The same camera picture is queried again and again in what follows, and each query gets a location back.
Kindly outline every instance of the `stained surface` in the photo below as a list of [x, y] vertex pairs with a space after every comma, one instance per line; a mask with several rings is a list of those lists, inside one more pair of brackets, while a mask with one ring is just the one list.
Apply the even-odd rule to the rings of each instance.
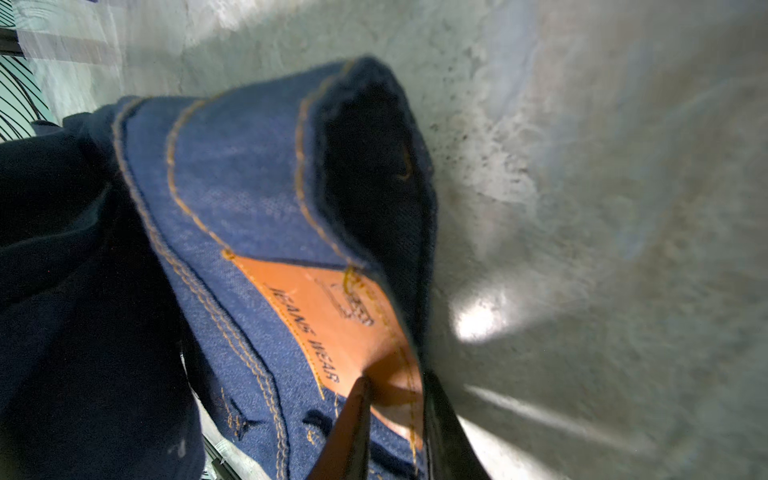
[[768, 478], [767, 3], [52, 4], [17, 6], [59, 118], [392, 66], [441, 202], [432, 361], [494, 478]]

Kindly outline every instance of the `blue denim jeans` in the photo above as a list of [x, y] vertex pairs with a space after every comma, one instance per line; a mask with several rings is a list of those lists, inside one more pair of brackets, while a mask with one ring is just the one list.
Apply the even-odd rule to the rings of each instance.
[[[125, 98], [35, 141], [53, 141], [68, 162], [56, 165], [49, 154], [38, 160], [40, 171], [65, 169], [67, 191], [83, 198], [59, 216], [61, 225], [43, 216], [47, 230], [4, 239], [3, 259], [13, 267], [0, 278], [21, 285], [2, 312], [15, 331], [0, 344], [8, 366], [4, 442], [29, 458], [36, 448], [56, 450], [54, 458], [88, 457], [79, 478], [103, 478], [103, 465], [118, 472], [110, 478], [194, 478], [202, 448], [188, 380], [219, 430], [271, 478], [305, 478], [343, 407], [334, 385], [335, 368], [348, 360], [343, 350], [366, 355], [379, 337], [351, 345], [349, 332], [362, 327], [340, 323], [341, 350], [316, 346], [311, 312], [300, 316], [291, 297], [300, 288], [290, 279], [282, 289], [268, 284], [274, 267], [297, 282], [312, 272], [338, 274], [338, 285], [321, 287], [344, 321], [391, 318], [380, 332], [391, 336], [397, 358], [382, 365], [399, 370], [382, 375], [407, 377], [408, 388], [372, 416], [370, 477], [426, 477], [416, 397], [436, 205], [429, 155], [386, 67], [362, 58], [206, 100]], [[30, 144], [0, 145], [3, 163], [13, 148]], [[14, 172], [24, 177], [19, 165]], [[34, 183], [28, 176], [23, 182]], [[22, 196], [31, 195], [35, 186], [20, 182]], [[22, 260], [25, 248], [39, 258]], [[251, 264], [267, 268], [254, 277]], [[29, 272], [25, 281], [38, 281], [50, 266], [61, 272], [45, 285], [16, 280]], [[80, 300], [84, 291], [88, 299]], [[383, 310], [372, 309], [381, 303]], [[64, 346], [54, 348], [62, 337]], [[30, 390], [35, 375], [41, 379]], [[59, 415], [70, 397], [72, 412]], [[405, 416], [396, 418], [398, 411]], [[53, 472], [26, 458], [21, 463], [37, 477]], [[163, 473], [142, 476], [148, 462]]]

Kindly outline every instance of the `dark blue cloth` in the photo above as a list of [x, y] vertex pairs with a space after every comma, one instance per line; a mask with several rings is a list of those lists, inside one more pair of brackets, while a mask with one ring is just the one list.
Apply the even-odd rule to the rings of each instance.
[[[339, 270], [353, 262], [389, 294], [420, 353], [432, 168], [402, 89], [377, 61], [205, 102], [126, 98], [45, 132], [0, 145], [0, 258], [12, 265], [0, 273], [11, 333], [0, 343], [0, 435], [31, 477], [196, 478], [187, 379], [271, 478], [306, 477], [343, 399], [320, 398], [296, 340], [222, 250]], [[409, 442], [376, 418], [371, 436], [372, 478], [425, 477], [424, 455], [413, 465]]]

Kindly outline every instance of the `orange leather patch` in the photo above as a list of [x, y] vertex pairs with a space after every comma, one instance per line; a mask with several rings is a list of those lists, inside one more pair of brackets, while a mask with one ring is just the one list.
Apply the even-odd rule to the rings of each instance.
[[231, 260], [296, 338], [318, 388], [346, 397], [365, 373], [374, 385], [372, 413], [412, 449], [422, 447], [419, 364], [376, 282], [352, 269]]

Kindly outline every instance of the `leather patch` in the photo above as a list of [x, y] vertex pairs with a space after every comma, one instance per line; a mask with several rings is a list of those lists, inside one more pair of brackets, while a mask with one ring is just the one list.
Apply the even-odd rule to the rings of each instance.
[[319, 388], [346, 398], [365, 373], [374, 385], [372, 413], [412, 449], [422, 447], [419, 364], [376, 282], [352, 269], [231, 260], [296, 338]]

